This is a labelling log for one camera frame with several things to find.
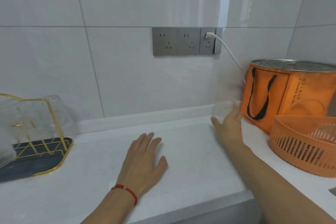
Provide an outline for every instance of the white countertop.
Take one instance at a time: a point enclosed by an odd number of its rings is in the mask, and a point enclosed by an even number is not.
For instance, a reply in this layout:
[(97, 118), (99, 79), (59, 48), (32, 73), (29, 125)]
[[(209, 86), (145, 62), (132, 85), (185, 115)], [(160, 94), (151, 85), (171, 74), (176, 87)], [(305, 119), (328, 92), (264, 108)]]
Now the white countertop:
[[(162, 137), (158, 156), (168, 170), (127, 223), (171, 223), (253, 198), (221, 148), (210, 116), (82, 134), (63, 165), (42, 176), (0, 184), (1, 223), (78, 224), (115, 184), (130, 143), (141, 133)], [(308, 198), (336, 219), (336, 179), (301, 171), (277, 157), (267, 136), (243, 121), (244, 142)]]

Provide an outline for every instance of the metal steamer lid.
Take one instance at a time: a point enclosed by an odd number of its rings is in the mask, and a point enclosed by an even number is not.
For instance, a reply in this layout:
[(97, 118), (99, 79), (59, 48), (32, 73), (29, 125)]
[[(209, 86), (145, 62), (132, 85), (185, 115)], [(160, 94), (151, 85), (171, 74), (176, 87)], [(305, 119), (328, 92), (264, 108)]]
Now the metal steamer lid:
[(300, 71), (300, 72), (336, 72), (336, 65), (317, 63), (312, 61), (290, 60), (290, 59), (257, 59), (251, 64), (280, 70)]

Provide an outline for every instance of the red string bracelet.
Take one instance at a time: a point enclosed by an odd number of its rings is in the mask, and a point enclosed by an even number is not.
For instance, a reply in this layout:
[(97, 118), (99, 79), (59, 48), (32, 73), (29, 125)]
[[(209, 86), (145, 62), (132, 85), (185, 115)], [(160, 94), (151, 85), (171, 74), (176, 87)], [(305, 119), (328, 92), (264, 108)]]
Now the red string bracelet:
[(125, 187), (124, 185), (121, 185), (121, 184), (116, 184), (115, 186), (113, 186), (113, 187), (111, 188), (111, 190), (112, 190), (112, 189), (116, 189), (116, 188), (125, 189), (125, 190), (127, 190), (129, 193), (131, 193), (132, 196), (134, 197), (134, 200), (135, 200), (135, 202), (134, 202), (134, 206), (137, 204), (137, 202), (138, 202), (138, 198), (137, 198), (137, 196), (135, 195), (135, 193), (134, 193), (132, 190), (130, 190), (129, 188), (127, 188), (127, 187)]

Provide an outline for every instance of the orange plastic basket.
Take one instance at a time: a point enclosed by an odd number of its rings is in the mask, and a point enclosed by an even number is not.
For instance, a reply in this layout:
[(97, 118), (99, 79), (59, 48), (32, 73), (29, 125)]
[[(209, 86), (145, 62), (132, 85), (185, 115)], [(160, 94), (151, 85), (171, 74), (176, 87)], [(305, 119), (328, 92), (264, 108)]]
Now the orange plastic basket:
[(297, 168), (315, 175), (336, 177), (334, 117), (275, 116), (268, 145), (280, 158)]

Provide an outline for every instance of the black bag handle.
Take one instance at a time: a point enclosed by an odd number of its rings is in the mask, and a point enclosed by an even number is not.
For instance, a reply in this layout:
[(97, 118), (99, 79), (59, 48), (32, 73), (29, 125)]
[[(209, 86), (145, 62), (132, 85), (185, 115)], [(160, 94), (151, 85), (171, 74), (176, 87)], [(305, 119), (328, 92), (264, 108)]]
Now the black bag handle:
[(254, 89), (254, 77), (255, 77), (255, 70), (256, 68), (253, 68), (252, 69), (252, 77), (253, 77), (253, 82), (252, 82), (252, 90), (251, 90), (251, 95), (250, 95), (250, 101), (249, 101), (249, 104), (247, 105), (247, 115), (254, 119), (254, 120), (261, 120), (265, 117), (266, 115), (266, 111), (267, 111), (267, 107), (268, 107), (268, 102), (270, 100), (270, 97), (269, 97), (269, 92), (270, 92), (270, 89), (271, 89), (271, 86), (275, 80), (275, 78), (277, 77), (277, 75), (273, 75), (273, 77), (271, 78), (271, 80), (268, 82), (268, 86), (267, 86), (267, 99), (266, 99), (266, 102), (264, 103), (262, 109), (260, 110), (260, 112), (255, 116), (253, 117), (251, 114), (250, 114), (250, 102), (251, 102), (251, 98), (252, 98), (252, 95), (253, 95), (253, 89)]

